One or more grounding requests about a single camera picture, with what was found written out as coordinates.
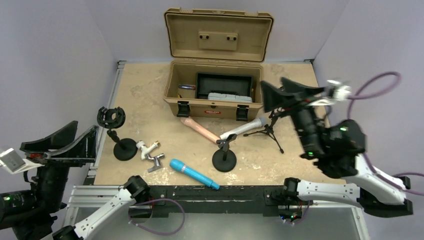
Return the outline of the white microphone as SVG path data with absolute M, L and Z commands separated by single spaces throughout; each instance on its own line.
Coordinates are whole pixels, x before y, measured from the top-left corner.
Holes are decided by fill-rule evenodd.
M 222 133 L 219 138 L 221 140 L 225 140 L 229 135 L 231 134 L 236 134 L 236 135 L 240 135 L 240 134 L 244 134 L 250 130 L 256 129 L 256 128 L 260 128 L 265 126 L 268 123 L 268 120 L 265 117 L 257 117 L 252 121 L 249 121 L 248 123 L 245 123 L 241 126 L 238 126 L 232 130 L 229 130 L 227 132 Z

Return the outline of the black tripod mic stand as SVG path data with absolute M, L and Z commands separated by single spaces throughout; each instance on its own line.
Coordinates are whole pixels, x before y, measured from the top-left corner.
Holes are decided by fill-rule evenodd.
M 277 140 L 276 136 L 275 136 L 275 132 L 274 132 L 274 126 L 277 122 L 277 120 L 282 116 L 283 111 L 282 110 L 273 110 L 270 115 L 269 115 L 269 119 L 271 119 L 271 123 L 270 124 L 265 124 L 264 125 L 264 129 L 262 130 L 258 130 L 258 131 L 254 131 L 251 133 L 244 133 L 243 136 L 244 137 L 248 137 L 250 135 L 254 135 L 254 134 L 264 134 L 267 135 L 268 137 L 270 137 L 272 140 L 274 140 L 279 148 L 279 151 L 281 154 L 284 154 L 285 151 L 283 150 L 283 148 L 281 147 L 279 141 Z

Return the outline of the pink microphone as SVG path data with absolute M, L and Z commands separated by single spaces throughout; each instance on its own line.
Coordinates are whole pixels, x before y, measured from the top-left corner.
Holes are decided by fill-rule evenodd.
M 217 135 L 215 135 L 214 133 L 210 132 L 208 129 L 206 129 L 205 127 L 203 127 L 202 125 L 200 125 L 198 122 L 196 122 L 191 117 L 181 117 L 180 118 L 180 121 L 185 126 L 187 126 L 187 127 L 191 128 L 191 129 L 195 130 L 197 133 L 199 133 L 200 135 L 202 135 L 206 139 L 210 140 L 214 144 L 216 144 L 217 141 L 220 140 L 220 138 Z

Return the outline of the blue microphone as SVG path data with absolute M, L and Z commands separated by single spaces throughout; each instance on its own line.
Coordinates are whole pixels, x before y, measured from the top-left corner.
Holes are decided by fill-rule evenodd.
M 214 182 L 212 179 L 206 177 L 202 173 L 199 173 L 198 171 L 192 169 L 191 167 L 189 167 L 188 165 L 186 165 L 185 163 L 183 163 L 182 161 L 178 159 L 175 159 L 175 158 L 172 159 L 169 163 L 169 166 L 175 171 L 180 172 L 209 188 L 212 188 L 214 190 L 220 189 L 219 184 Z

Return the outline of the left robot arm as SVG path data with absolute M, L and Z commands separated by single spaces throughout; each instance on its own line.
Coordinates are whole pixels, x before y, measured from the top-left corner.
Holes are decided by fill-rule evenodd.
M 63 196 L 71 168 L 94 163 L 97 158 L 98 126 L 77 135 L 78 122 L 71 121 L 47 137 L 23 142 L 21 157 L 11 147 L 0 149 L 0 166 L 10 174 L 36 175 L 30 189 L 0 195 L 0 227 L 11 228 L 19 240 L 89 240 L 121 209 L 142 205 L 150 197 L 149 185 L 131 176 L 107 203 L 82 221 L 53 232 L 56 212 L 67 204 Z

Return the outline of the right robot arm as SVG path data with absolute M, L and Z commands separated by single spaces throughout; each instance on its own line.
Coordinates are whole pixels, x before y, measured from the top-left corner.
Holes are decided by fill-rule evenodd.
M 393 177 L 374 167 L 366 158 L 366 135 L 353 119 L 327 127 L 316 115 L 316 107 L 331 106 L 351 98 L 345 83 L 329 80 L 326 87 L 307 86 L 281 78 L 277 88 L 260 83 L 263 108 L 274 118 L 290 117 L 301 143 L 302 159 L 311 160 L 325 176 L 342 179 L 343 184 L 318 183 L 288 177 L 282 189 L 269 196 L 284 205 L 315 200 L 336 202 L 361 208 L 380 218 L 413 214 L 407 198 L 411 188 L 407 177 Z

